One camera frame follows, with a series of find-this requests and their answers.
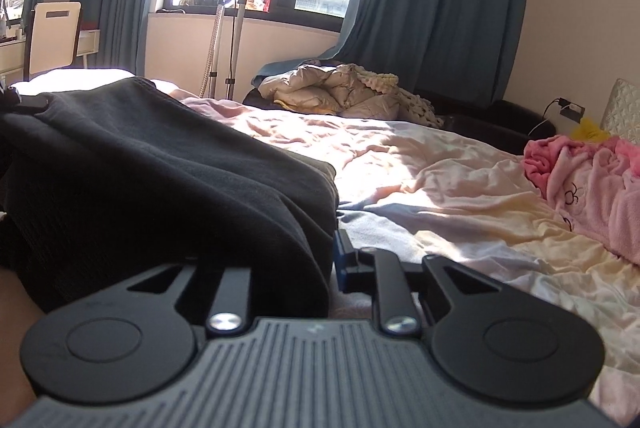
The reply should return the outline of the right teal curtain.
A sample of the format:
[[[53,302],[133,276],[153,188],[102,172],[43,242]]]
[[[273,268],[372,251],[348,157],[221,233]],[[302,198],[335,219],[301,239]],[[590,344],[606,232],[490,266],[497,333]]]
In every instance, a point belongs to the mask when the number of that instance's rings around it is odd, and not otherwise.
[[[486,107],[506,94],[527,0],[349,0],[318,59],[397,74],[401,88]]]

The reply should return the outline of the black fleece garment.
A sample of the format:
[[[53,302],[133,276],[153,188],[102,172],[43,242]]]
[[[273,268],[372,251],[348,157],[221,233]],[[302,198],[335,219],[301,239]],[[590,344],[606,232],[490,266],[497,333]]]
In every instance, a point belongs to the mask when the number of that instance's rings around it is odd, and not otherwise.
[[[247,266],[256,313],[323,316],[334,169],[132,78],[1,117],[1,264],[50,312],[166,263]]]

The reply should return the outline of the white black chair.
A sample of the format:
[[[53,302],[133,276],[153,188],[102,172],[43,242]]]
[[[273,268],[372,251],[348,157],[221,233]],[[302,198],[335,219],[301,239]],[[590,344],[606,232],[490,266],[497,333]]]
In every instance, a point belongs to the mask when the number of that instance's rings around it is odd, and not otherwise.
[[[67,68],[80,57],[88,67],[88,57],[99,52],[100,30],[81,30],[79,2],[38,3],[26,33],[24,79]]]

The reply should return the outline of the black side sofa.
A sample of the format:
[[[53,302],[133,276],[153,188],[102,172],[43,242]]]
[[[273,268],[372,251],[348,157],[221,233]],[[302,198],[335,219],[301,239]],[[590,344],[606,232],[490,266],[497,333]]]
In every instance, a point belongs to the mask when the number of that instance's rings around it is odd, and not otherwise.
[[[424,92],[414,95],[428,100],[435,114],[444,119],[439,130],[454,132],[514,155],[521,154],[529,141],[548,139],[556,134],[555,125],[547,122],[529,136],[528,132],[541,122],[542,116],[512,102],[497,100],[484,108],[439,95],[429,100]],[[260,96],[258,88],[250,90],[243,102],[260,109],[286,110]]]

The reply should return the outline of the pink white bed sheet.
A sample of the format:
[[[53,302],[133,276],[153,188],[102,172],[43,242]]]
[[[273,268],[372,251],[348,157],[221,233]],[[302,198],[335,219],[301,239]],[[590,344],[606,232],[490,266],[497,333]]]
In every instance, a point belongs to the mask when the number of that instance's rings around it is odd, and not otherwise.
[[[225,265],[143,271],[46,312],[20,341],[20,427],[634,427],[639,272],[574,233],[518,158],[404,122],[304,116],[158,91],[335,172],[336,228],[421,266],[420,337],[337,287],[326,315],[207,337]]]

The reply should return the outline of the white quilted headboard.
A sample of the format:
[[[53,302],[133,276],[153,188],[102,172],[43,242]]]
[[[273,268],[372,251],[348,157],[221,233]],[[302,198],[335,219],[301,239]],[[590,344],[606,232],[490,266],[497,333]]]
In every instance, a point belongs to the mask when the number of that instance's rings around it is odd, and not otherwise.
[[[639,83],[623,78],[615,80],[601,120],[601,128],[623,139],[639,144]]]

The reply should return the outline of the white drawer dresser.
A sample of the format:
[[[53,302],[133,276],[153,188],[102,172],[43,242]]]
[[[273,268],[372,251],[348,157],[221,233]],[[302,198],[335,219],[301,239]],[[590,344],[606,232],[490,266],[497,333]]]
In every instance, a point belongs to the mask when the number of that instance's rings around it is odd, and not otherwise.
[[[28,79],[27,39],[4,41],[0,46],[0,74],[3,84],[26,81]]]

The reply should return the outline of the black wall charger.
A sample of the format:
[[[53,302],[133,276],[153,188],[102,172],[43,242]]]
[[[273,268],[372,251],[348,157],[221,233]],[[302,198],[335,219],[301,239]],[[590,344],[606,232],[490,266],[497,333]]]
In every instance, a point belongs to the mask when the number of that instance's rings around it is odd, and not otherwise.
[[[532,136],[535,131],[537,131],[540,127],[542,127],[545,123],[549,121],[547,117],[548,111],[552,106],[558,106],[560,108],[559,114],[561,117],[564,117],[570,121],[573,121],[579,125],[582,121],[582,117],[585,114],[585,108],[582,105],[576,104],[576,102],[571,102],[569,99],[564,97],[555,97],[551,102],[544,108],[544,112],[542,113],[541,122],[537,123],[530,129],[528,132],[529,136]]]

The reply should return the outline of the metal garment steamer stand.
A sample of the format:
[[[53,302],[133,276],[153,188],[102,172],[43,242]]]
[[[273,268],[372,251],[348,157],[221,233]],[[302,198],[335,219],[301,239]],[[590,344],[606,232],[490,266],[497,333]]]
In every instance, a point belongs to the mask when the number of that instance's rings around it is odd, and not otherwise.
[[[236,82],[236,70],[238,70],[242,30],[245,19],[247,0],[214,0],[216,3],[215,20],[205,62],[204,73],[200,86],[200,96],[203,98],[215,98],[217,82],[219,78],[220,51],[222,47],[222,30],[224,30],[224,15],[227,5],[233,3],[235,15],[231,21],[228,73],[224,77],[226,87],[226,99],[232,99]]]

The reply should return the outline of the pink fluffy garment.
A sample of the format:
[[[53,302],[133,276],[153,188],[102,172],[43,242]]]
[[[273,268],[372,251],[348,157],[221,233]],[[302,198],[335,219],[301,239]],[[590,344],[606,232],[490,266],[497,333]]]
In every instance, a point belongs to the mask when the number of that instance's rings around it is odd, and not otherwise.
[[[564,135],[530,141],[525,176],[570,230],[639,263],[639,146],[612,136],[601,143]]]

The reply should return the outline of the beige puffer jacket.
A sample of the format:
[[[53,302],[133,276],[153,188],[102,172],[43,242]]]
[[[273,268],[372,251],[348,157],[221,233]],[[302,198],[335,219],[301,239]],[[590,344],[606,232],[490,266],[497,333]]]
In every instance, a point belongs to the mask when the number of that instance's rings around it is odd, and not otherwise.
[[[267,76],[258,92],[269,102],[299,114],[400,120],[435,129],[444,124],[428,100],[399,86],[398,76],[356,64],[301,65]]]

